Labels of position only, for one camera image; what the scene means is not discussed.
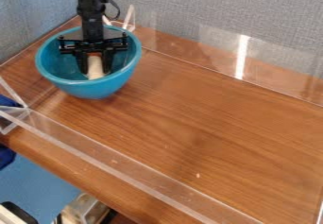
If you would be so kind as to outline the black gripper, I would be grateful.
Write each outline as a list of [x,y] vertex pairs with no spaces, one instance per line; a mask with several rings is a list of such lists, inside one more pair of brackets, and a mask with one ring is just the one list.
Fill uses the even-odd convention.
[[88,73],[88,55],[102,53],[104,73],[110,73],[115,51],[127,50],[127,34],[104,26],[102,15],[81,16],[80,29],[57,36],[61,54],[76,55],[82,74]]

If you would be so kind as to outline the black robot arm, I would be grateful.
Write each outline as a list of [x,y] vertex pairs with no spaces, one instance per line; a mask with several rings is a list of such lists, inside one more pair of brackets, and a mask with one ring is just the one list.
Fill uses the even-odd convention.
[[58,52],[73,55],[82,74],[89,72],[89,55],[101,57],[102,73],[112,69],[115,53],[127,50],[127,34],[104,26],[105,5],[120,9],[113,0],[77,0],[80,30],[57,36]]

